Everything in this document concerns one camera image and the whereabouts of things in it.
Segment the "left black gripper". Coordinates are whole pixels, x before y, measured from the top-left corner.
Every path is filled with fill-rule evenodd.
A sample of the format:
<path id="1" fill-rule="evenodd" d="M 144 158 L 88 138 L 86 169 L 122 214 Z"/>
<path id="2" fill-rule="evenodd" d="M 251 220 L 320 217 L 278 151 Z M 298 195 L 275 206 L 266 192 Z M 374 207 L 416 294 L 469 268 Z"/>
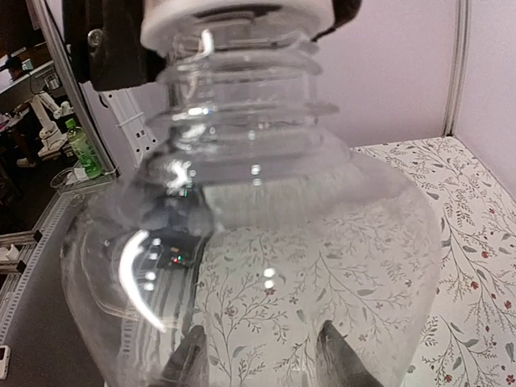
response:
<path id="1" fill-rule="evenodd" d="M 154 82 L 165 59 L 140 43 L 141 0 L 62 2 L 64 41 L 78 82 L 97 91 Z"/>

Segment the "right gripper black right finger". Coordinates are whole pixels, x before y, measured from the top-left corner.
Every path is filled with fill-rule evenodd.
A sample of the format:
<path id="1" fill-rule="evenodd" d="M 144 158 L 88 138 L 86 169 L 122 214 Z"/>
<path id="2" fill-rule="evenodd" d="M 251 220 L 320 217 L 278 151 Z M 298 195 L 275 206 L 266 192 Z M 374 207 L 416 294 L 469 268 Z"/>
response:
<path id="1" fill-rule="evenodd" d="M 318 386 L 382 386 L 331 320 L 322 324 L 317 335 L 315 365 Z"/>

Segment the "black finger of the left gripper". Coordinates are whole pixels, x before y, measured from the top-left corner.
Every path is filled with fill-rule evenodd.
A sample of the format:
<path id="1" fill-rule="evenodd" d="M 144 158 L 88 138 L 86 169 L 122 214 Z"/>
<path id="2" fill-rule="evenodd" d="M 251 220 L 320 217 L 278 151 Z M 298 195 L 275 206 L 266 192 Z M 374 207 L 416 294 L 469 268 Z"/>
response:
<path id="1" fill-rule="evenodd" d="M 319 32 L 315 35 L 311 41 L 316 43 L 322 37 L 334 33 L 339 28 L 350 23 L 360 11 L 362 1 L 361 0 L 332 0 L 331 5 L 334 13 L 334 23 L 331 27 L 325 31 Z"/>

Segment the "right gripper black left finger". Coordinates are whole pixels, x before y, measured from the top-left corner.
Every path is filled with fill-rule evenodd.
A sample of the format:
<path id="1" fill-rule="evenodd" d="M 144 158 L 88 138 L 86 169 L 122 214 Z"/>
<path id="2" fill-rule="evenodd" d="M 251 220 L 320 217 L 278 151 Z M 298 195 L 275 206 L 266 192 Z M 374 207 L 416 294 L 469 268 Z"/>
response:
<path id="1" fill-rule="evenodd" d="M 207 338 L 204 327 L 194 326 L 169 357 L 161 373 L 162 386 L 209 385 Z"/>

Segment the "white sports bottle cap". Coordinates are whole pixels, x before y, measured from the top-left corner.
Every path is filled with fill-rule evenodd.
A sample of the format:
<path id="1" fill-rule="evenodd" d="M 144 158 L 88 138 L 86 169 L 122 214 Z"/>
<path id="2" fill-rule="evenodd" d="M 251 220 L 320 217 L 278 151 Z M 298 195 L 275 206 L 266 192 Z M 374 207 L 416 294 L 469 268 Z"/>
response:
<path id="1" fill-rule="evenodd" d="M 270 19 L 314 35 L 332 26 L 335 12 L 330 1 L 145 1 L 140 42 L 164 52 L 179 30 L 195 23 L 264 24 Z"/>

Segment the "small clear bottle white cap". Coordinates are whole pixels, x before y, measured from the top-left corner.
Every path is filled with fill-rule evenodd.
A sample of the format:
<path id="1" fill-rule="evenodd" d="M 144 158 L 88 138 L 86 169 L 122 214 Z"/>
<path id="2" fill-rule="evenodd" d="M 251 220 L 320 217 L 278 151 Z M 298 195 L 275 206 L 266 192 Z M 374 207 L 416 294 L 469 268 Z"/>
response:
<path id="1" fill-rule="evenodd" d="M 184 27 L 160 79 L 177 95 L 155 118 L 169 139 L 94 195 L 62 247 L 69 309 L 108 386 L 162 386 L 196 325 L 206 248 L 239 229 L 301 230 L 408 198 L 409 178 L 324 129 L 320 68 L 300 31 L 243 20 Z"/>

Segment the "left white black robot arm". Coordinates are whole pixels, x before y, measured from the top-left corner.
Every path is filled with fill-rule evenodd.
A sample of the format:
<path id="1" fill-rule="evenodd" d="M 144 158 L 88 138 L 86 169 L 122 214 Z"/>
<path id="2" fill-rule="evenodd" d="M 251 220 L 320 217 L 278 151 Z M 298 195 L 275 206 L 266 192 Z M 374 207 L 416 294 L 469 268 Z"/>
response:
<path id="1" fill-rule="evenodd" d="M 360 1 L 63 1 L 64 41 L 76 80 L 105 96 L 129 153 L 139 164 L 156 145 L 131 88 L 155 81 L 166 66 L 171 24 L 241 13 L 254 19 L 287 12 L 309 19 L 313 41 L 350 23 Z"/>

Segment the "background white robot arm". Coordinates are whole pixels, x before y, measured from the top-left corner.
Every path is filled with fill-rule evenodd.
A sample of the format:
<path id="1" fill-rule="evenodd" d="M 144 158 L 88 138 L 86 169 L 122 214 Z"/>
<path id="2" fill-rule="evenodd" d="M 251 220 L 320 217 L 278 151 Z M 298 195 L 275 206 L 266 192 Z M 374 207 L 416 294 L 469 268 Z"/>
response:
<path id="1" fill-rule="evenodd" d="M 67 143 L 67 135 L 60 131 L 56 121 L 73 115 L 74 109 L 68 101 L 57 105 L 46 92 L 35 94 L 30 105 L 42 127 L 39 137 L 43 147 L 38 151 L 38 157 L 43 160 L 59 152 Z"/>

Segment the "green drink bottle background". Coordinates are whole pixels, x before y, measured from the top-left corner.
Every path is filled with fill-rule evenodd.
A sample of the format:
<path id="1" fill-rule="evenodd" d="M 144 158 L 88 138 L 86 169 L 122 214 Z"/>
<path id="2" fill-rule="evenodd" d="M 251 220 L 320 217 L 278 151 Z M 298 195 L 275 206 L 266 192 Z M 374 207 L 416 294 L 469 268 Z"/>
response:
<path id="1" fill-rule="evenodd" d="M 89 179 L 100 177 L 103 174 L 102 166 L 82 127 L 77 125 L 74 119 L 67 119 L 65 125 L 68 142 L 84 168 L 86 176 Z"/>

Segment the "seated person in background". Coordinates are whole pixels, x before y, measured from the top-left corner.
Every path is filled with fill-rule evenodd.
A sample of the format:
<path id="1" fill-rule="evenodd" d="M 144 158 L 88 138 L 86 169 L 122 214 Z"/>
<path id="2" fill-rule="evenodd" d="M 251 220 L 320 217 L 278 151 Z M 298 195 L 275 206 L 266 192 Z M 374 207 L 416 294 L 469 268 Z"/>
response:
<path id="1" fill-rule="evenodd" d="M 28 71 L 23 69 L 22 61 L 17 56 L 9 56 L 1 70 L 7 70 L 12 81 L 28 75 Z M 34 168 L 37 164 L 38 150 L 36 149 L 41 125 L 29 103 L 17 106 L 11 114 L 14 116 L 27 112 L 11 130 L 11 137 L 18 149 L 23 154 L 23 158 L 17 159 L 16 164 L 20 168 Z"/>

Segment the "floral patterned table mat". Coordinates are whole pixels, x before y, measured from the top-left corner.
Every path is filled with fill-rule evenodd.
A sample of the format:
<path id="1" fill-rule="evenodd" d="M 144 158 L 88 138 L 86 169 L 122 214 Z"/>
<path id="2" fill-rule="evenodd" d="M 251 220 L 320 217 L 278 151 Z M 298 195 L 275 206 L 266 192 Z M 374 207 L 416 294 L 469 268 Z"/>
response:
<path id="1" fill-rule="evenodd" d="M 357 150 L 408 198 L 208 244 L 195 301 L 212 386 L 316 385 L 331 321 L 385 386 L 515 383 L 515 202 L 457 139 Z"/>

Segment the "left aluminium frame post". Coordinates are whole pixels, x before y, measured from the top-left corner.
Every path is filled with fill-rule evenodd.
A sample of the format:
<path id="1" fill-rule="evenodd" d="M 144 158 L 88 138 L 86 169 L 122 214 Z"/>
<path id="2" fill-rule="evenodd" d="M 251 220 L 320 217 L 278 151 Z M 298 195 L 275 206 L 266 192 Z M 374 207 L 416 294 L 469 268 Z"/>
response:
<path id="1" fill-rule="evenodd" d="M 54 66 L 64 86 L 66 94 L 72 103 L 75 114 L 85 130 L 88 140 L 98 154 L 98 158 L 106 175 L 116 178 L 119 173 L 98 132 L 94 116 L 90 113 L 88 101 L 77 82 L 65 42 L 61 36 L 56 19 L 47 1 L 27 1 L 27 7 L 32 9 L 38 20 L 53 59 Z"/>

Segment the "aluminium frame post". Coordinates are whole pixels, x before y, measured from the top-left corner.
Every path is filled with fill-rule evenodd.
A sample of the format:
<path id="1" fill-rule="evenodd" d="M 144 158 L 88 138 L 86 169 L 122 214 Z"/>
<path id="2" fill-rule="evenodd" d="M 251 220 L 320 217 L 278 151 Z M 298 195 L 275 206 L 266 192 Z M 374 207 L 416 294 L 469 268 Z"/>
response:
<path id="1" fill-rule="evenodd" d="M 61 36 L 56 19 L 47 1 L 27 1 L 27 7 L 32 9 L 38 20 L 53 59 L 54 66 L 64 86 L 66 94 L 72 103 L 75 114 L 85 130 L 88 140 L 98 154 L 98 158 L 106 175 L 116 178 L 119 173 L 98 132 L 94 116 L 90 113 L 88 101 L 77 82 L 65 42 Z"/>
<path id="2" fill-rule="evenodd" d="M 454 33 L 451 76 L 448 85 L 447 103 L 443 116 L 442 136 L 453 136 L 456 133 L 458 126 L 460 104 L 463 97 L 467 71 L 471 22 L 472 2 L 470 0 L 456 1 L 456 26 Z"/>

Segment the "right aluminium frame post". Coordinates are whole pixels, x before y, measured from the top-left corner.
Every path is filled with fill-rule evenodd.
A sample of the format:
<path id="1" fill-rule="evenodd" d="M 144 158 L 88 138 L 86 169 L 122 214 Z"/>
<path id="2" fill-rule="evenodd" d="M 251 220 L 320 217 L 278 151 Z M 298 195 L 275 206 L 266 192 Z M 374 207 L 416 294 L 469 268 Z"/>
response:
<path id="1" fill-rule="evenodd" d="M 456 26 L 454 33 L 451 76 L 448 85 L 447 103 L 443 116 L 442 136 L 453 136 L 456 133 L 458 126 L 460 104 L 463 97 L 467 71 L 471 22 L 472 2 L 470 0 L 456 1 Z"/>

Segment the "aluminium front rail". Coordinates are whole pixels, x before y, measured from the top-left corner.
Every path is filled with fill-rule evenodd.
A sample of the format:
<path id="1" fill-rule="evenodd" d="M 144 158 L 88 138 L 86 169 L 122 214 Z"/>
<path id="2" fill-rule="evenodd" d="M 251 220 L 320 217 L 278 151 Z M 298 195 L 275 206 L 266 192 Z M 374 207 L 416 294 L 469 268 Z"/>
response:
<path id="1" fill-rule="evenodd" d="M 82 204 L 85 198 L 102 192 L 112 183 L 113 181 L 101 181 L 56 193 L 49 202 L 35 224 L 35 230 L 42 232 L 40 241 L 21 249 L 19 257 L 25 264 L 25 269 L 22 273 L 8 274 L 1 289 L 1 345 L 8 345 L 9 330 L 38 262 L 50 252 L 50 248 L 57 247 L 57 250 L 60 250 L 61 243 L 57 242 L 58 231 L 66 231 L 75 208 Z"/>

